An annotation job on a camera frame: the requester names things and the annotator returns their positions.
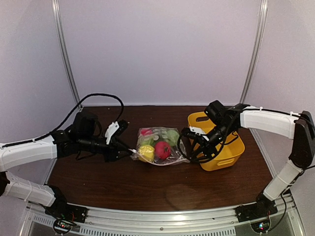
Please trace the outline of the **small red toy tomato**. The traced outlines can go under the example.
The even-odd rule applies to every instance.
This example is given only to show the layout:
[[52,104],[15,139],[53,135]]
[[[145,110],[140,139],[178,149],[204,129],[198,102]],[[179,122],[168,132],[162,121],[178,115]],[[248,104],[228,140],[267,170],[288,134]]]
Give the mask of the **small red toy tomato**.
[[165,160],[171,154],[171,146],[168,142],[160,141],[155,145],[155,155],[159,159]]

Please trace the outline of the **clear zip top bag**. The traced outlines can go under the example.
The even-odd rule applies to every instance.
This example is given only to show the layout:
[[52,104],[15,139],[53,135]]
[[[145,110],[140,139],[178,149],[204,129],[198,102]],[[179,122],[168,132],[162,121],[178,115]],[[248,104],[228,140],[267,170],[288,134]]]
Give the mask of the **clear zip top bag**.
[[136,149],[132,160],[155,166],[171,166],[189,163],[185,158],[186,149],[179,139],[178,129],[169,127],[147,127],[138,130]]

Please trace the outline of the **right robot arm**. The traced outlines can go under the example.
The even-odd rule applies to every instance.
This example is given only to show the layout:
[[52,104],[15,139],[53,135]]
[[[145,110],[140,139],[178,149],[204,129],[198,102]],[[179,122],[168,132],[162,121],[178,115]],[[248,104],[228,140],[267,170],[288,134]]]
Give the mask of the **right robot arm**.
[[224,157],[239,156],[234,162],[218,166],[213,160],[202,165],[196,184],[205,197],[199,208],[240,205],[255,201],[263,187],[284,166],[293,141],[259,129],[239,129],[240,137],[223,148]]

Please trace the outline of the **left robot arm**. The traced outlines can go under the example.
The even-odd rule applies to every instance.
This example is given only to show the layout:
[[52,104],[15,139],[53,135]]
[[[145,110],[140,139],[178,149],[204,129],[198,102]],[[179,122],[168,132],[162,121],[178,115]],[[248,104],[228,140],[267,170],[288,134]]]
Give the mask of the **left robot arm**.
[[92,113],[76,114],[73,124],[65,130],[32,140],[2,144],[0,146],[0,194],[42,205],[55,217],[67,218],[71,208],[61,190],[54,186],[39,185],[10,173],[8,169],[40,160],[68,157],[81,152],[102,154],[105,162],[120,159],[120,152],[131,154],[119,136],[127,129],[125,120],[112,122],[105,134],[95,134],[100,129],[98,117]]

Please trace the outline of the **green toy apple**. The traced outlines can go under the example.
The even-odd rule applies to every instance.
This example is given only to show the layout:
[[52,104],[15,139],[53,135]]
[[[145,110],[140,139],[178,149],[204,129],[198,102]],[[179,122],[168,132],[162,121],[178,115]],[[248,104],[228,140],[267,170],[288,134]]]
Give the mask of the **green toy apple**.
[[180,136],[178,131],[169,129],[167,130],[166,135],[167,135],[168,143],[170,144],[170,146],[175,146]]

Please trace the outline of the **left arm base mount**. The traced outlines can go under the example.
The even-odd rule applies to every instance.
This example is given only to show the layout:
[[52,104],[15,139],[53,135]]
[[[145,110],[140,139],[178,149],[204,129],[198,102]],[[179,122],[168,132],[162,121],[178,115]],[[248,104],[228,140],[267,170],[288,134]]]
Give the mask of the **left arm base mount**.
[[44,207],[45,213],[51,215],[55,219],[71,222],[85,223],[88,209],[82,206],[66,204],[63,207]]

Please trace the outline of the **green toy grapes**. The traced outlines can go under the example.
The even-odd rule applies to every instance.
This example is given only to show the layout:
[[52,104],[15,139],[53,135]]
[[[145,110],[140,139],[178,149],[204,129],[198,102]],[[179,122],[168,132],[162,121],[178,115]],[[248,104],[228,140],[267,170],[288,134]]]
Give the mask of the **green toy grapes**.
[[168,139],[166,130],[157,130],[153,132],[153,140],[155,142],[166,141]]

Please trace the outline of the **light green toy squash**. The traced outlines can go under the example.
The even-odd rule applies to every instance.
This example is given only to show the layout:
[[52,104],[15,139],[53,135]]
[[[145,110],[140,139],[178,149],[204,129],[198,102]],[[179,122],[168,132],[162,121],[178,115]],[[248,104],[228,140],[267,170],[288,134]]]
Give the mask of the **light green toy squash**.
[[153,146],[153,143],[154,143],[154,138],[153,136],[150,136],[150,137],[143,137],[141,140],[140,140],[140,145],[143,146],[143,145],[150,145],[150,146]]

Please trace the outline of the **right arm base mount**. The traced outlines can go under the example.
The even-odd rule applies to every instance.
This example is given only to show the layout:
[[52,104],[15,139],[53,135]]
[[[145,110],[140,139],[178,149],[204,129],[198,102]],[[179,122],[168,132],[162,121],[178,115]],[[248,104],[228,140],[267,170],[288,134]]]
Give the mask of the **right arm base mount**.
[[249,205],[240,205],[235,208],[238,222],[253,221],[259,218],[266,218],[270,214],[278,212],[277,207],[271,203],[270,205],[263,202],[256,202]]

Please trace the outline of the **red toy pepper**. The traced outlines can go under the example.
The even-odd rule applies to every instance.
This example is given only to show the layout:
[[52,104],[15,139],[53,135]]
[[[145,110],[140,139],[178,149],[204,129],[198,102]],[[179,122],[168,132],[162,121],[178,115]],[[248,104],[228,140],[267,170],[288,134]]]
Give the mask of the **red toy pepper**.
[[152,135],[153,131],[150,128],[141,128],[139,131],[140,135],[142,136],[147,136],[147,135]]

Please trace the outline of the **yellow toy lemon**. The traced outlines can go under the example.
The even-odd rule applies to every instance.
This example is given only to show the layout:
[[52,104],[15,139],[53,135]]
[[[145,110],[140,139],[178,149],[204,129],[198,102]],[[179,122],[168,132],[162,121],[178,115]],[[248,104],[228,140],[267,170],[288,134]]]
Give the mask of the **yellow toy lemon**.
[[155,148],[151,145],[141,145],[138,149],[139,160],[143,162],[153,162],[155,157]]

